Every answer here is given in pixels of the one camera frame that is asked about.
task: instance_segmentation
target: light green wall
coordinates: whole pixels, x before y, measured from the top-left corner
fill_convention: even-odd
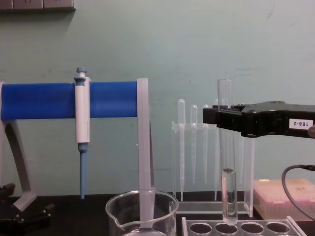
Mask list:
[[[211,104],[217,96],[216,80],[231,77],[240,78],[236,102],[315,104],[313,0],[74,2],[74,14],[0,16],[0,79],[72,82],[78,66],[86,66],[93,81],[149,78],[159,189],[172,186],[171,121],[179,98],[187,106]],[[19,125],[39,195],[78,194],[74,121]],[[136,119],[93,119],[91,126],[88,193],[137,188]],[[255,175],[279,177],[289,164],[314,163],[314,151],[313,140],[257,140]],[[18,182],[8,144],[3,165],[3,183]],[[187,186],[197,189],[200,186]]]

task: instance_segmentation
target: clear plastic tray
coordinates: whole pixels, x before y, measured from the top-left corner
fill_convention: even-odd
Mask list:
[[[283,220],[240,220],[229,226],[221,220],[186,220],[182,217],[183,236],[306,236],[288,216]]]

